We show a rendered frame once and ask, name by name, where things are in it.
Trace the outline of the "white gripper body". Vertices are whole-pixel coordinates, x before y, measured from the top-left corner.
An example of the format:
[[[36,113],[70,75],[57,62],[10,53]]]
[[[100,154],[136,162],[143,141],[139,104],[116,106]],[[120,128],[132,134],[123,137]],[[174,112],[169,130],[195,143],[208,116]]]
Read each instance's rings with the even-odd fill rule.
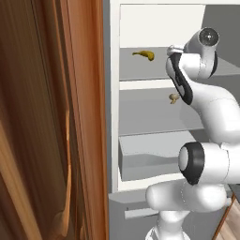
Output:
[[[179,46],[179,45],[171,45],[168,49],[167,49],[167,55],[171,56],[174,53],[183,53],[184,52],[184,47],[183,46]]]

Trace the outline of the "grey fridge shelf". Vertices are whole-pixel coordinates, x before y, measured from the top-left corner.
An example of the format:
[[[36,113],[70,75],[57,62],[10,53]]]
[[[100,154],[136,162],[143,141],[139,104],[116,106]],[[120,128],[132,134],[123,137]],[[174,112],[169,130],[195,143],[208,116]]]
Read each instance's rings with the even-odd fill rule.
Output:
[[[173,88],[121,90],[119,134],[135,135],[203,128],[199,115],[182,99],[171,104]]]
[[[153,61],[137,54],[142,50],[143,48],[120,49],[120,89],[173,87],[173,82],[165,69],[167,48],[149,48],[149,51],[155,55]],[[240,85],[240,67],[219,58],[215,74],[209,80],[199,80],[199,83],[218,85],[231,90],[236,85]]]

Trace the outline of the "grey open fridge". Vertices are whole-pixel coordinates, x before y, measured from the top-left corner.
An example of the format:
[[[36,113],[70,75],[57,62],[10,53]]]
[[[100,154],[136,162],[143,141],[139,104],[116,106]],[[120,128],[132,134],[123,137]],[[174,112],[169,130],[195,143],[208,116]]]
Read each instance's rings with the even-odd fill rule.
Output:
[[[149,51],[149,48],[185,46],[196,32],[211,27],[219,34],[217,63],[221,58],[240,68],[240,0],[103,0],[103,22],[107,65],[108,200],[111,193],[140,189],[145,190],[146,200],[148,187],[182,180],[184,175],[179,170],[179,173],[142,180],[122,180],[119,169],[120,49]],[[240,85],[225,89],[240,105]],[[240,202],[240,184],[224,187],[232,203]]]

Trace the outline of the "grey fridge crisper drawer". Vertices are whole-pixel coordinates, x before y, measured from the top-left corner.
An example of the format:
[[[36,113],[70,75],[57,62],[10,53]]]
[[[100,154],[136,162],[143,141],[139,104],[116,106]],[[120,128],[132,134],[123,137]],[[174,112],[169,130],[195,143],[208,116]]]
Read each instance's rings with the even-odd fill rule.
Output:
[[[119,169],[122,180],[179,173],[179,150],[185,143],[192,142],[208,142],[203,129],[120,137]]]

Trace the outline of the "yellow banana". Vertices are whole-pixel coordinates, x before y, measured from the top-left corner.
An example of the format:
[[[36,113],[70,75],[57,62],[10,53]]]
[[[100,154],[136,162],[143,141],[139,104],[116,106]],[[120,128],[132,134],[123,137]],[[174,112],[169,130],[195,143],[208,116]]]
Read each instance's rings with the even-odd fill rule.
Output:
[[[133,55],[136,54],[146,57],[149,61],[153,61],[155,59],[155,54],[151,51],[139,51],[133,53]]]

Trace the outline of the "brown wooden tall cupboard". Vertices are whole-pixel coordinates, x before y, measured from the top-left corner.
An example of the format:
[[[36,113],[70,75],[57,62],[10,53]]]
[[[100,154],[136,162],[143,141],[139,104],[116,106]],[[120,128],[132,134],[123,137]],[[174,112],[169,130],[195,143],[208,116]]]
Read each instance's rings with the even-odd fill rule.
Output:
[[[109,240],[102,0],[0,0],[0,240]]]

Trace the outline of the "grey freezer drawer front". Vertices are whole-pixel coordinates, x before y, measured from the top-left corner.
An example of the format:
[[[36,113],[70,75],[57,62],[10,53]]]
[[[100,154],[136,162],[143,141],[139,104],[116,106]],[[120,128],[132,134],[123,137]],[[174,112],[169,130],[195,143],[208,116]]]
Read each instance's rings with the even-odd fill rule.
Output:
[[[148,204],[145,190],[132,190],[109,195],[110,240],[144,240],[157,223],[157,216],[125,219],[126,210],[144,209]],[[191,240],[212,240],[226,208],[212,213],[191,212],[184,220],[183,230]]]

